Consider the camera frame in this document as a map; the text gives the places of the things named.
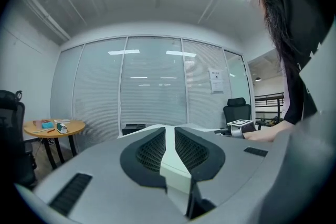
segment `window blind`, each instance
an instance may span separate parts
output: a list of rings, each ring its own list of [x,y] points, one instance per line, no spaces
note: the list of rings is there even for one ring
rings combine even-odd
[[[86,127],[75,135],[78,150],[117,138],[118,89],[125,38],[86,44],[73,95],[74,119]]]
[[[50,115],[52,119],[72,119],[72,91],[83,46],[60,53],[51,89]]]
[[[121,128],[187,122],[181,41],[129,38],[121,79]]]
[[[223,50],[191,41],[183,41],[183,47],[190,122],[204,128],[225,127],[223,107],[231,91]],[[222,71],[223,92],[211,92],[209,68]]]

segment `table leg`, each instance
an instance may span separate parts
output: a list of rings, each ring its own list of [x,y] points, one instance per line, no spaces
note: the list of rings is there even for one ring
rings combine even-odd
[[[54,138],[54,140],[55,140],[55,145],[56,145],[57,153],[59,156],[59,160],[61,161],[61,163],[64,163],[64,159],[63,159],[61,147],[59,146],[58,138]]]
[[[73,157],[75,157],[77,155],[77,152],[76,152],[75,144],[73,142],[74,138],[72,137],[72,135],[69,135],[68,137],[69,137],[69,143],[70,143],[70,148],[71,148],[72,155],[73,155]]]
[[[47,138],[43,138],[43,143],[44,143],[44,147],[46,148],[46,152],[47,152],[47,156],[48,156],[48,159],[50,161],[50,164],[52,166],[53,169],[56,169],[57,166],[55,164],[55,161],[54,161],[54,158],[52,157],[52,153],[51,153],[51,150],[50,150],[50,146],[49,146],[49,141]]]

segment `recessed ceiling light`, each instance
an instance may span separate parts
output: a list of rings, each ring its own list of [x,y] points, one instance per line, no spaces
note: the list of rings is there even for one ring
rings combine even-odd
[[[166,54],[172,54],[172,55],[184,55],[184,56],[189,56],[189,57],[195,57],[196,54],[191,54],[189,52],[181,52],[181,51],[174,51],[174,50],[168,50]]]
[[[118,55],[118,54],[139,54],[139,50],[115,50],[115,51],[108,51],[109,55]]]

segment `black chair backrest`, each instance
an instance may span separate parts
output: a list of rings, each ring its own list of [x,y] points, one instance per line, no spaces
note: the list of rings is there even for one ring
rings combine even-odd
[[[250,120],[251,119],[251,106],[246,104],[243,97],[233,98],[227,101],[227,106],[223,108],[226,122],[236,120]]]
[[[21,143],[25,106],[19,100],[18,92],[14,94],[0,90],[0,140],[15,154],[25,152],[24,144]]]

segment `small box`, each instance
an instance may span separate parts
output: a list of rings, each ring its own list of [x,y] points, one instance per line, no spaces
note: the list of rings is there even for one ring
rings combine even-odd
[[[131,134],[145,128],[146,124],[126,124],[126,127],[122,129],[122,135]]]
[[[68,132],[68,128],[63,123],[57,123],[56,130],[61,134],[65,134]]]

